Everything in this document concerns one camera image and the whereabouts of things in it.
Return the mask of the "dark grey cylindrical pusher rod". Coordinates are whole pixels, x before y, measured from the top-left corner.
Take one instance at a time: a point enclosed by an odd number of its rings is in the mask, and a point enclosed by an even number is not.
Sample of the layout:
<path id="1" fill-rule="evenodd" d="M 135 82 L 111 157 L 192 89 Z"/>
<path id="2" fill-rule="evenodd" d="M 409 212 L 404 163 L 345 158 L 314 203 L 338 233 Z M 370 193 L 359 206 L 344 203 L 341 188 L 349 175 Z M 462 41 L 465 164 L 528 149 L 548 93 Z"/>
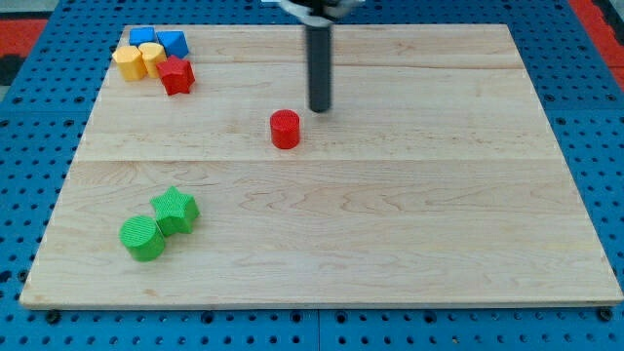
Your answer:
<path id="1" fill-rule="evenodd" d="M 332 106 L 332 28 L 305 26 L 308 106 L 317 113 Z"/>

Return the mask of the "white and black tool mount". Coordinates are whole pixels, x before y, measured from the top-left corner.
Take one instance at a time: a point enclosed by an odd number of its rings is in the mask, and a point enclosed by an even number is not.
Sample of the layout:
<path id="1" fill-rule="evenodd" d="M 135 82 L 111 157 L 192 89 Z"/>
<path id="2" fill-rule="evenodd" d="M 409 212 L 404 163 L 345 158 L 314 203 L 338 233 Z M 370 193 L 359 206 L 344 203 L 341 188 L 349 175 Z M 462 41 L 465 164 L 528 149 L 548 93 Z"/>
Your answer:
<path id="1" fill-rule="evenodd" d="M 286 13 L 305 25 L 331 25 L 344 18 L 365 0 L 280 0 Z"/>

